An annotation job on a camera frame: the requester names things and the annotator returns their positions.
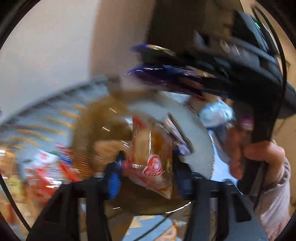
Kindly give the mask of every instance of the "wire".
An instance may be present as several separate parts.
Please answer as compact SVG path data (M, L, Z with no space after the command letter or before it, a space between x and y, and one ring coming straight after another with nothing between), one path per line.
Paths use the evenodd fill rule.
M267 25L268 25L268 27L269 27L269 29L270 29L273 37L274 37L274 40L275 40L275 42L277 44L277 47L278 47L278 50L279 50L279 55L281 57L281 64L282 64L282 69L283 69L282 92L281 92L281 96L280 96L280 99L279 99L279 102L278 102L277 109L274 112L274 116L273 116L273 125L271 126L271 130L273 130L274 125L275 125L275 122L276 122L276 119L277 119L277 117L278 117L278 115L279 115L279 113L281 111L281 105L282 105L283 100L285 98L286 87L287 87L287 65L286 65L286 59L285 59L285 54L284 54L283 47L281 45L281 42L279 40L279 37L277 36L276 31L274 30L271 22L269 21L268 17L265 15L265 13L260 8L258 8L257 6L253 6L252 11L253 11L253 14L256 17L256 19L257 19L257 21L258 21L259 24L261 24L263 26L263 24L259 20L259 17L258 17L258 15L257 15L257 13L256 13L255 10L257 10L261 14L261 16L263 17L263 19L267 23ZM269 135L270 136L268 136L268 138L269 138L269 140L271 140L271 138L272 138L272 131L270 131ZM257 195L256 200L254 202L254 210L258 206L258 203L259 203L259 200L260 200L260 195L261 195L262 190L263 190L263 183L265 181L267 170L268 170L268 163L264 162L263 163L263 168L262 168L263 179L262 179L262 182L261 182L260 187L259 187L258 195Z
M144 238L146 235L148 235L153 230L155 230L159 225L161 225L165 220L167 220L172 214L173 213L166 215L165 218L163 220L161 220L160 222L158 222L157 224L155 224L155 226L153 228L149 229L147 232L143 233L140 237L134 239L133 241L139 241L140 239Z
M23 223L23 225L25 226L25 228L30 232L31 227L28 225L27 221L24 219L23 215L21 214L20 210L18 209L17 205L15 204L15 201L13 200L6 184L5 181L0 173L0 185L8 199L8 201L10 202L13 210L15 211L16 215L18 216L18 218L20 219L20 221Z

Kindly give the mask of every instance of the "gray sleeve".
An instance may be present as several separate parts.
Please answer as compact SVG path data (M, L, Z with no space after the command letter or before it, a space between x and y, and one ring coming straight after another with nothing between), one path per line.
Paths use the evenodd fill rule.
M265 190L255 210L266 233L270 237L274 232L281 232L289 220L290 203L290 164L286 159L282 166L282 173L276 183Z

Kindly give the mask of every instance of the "wall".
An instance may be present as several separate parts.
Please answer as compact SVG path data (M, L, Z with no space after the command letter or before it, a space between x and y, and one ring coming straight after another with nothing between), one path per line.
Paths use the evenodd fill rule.
M241 0L241 4L245 12L252 13L251 6L256 4L254 0ZM290 42L288 36L285 34L280 25L273 19L273 17L266 11L269 20L271 21L276 33L281 41L285 58L291 64L288 72L288 81L296 88L296 50ZM282 123L283 120L277 122L276 128ZM286 151L286 157L291 164L291 197L296 200L296 115L288 118L278 134L274 137L278 145L282 146Z
M41 0L0 50L0 122L98 74L137 64L154 0Z

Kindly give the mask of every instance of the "hand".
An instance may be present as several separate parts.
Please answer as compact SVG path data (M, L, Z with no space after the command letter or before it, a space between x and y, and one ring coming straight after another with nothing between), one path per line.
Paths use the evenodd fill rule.
M282 164L285 160L285 150L269 141L261 141L253 143L245 148L242 148L242 138L246 135L244 131L239 131L237 128L228 130L227 139L224 143L229 160L230 174L236 178L243 177L241 159L243 155L254 161L266 161L269 163L269 168L265 177L264 185L268 186L277 181L281 174Z

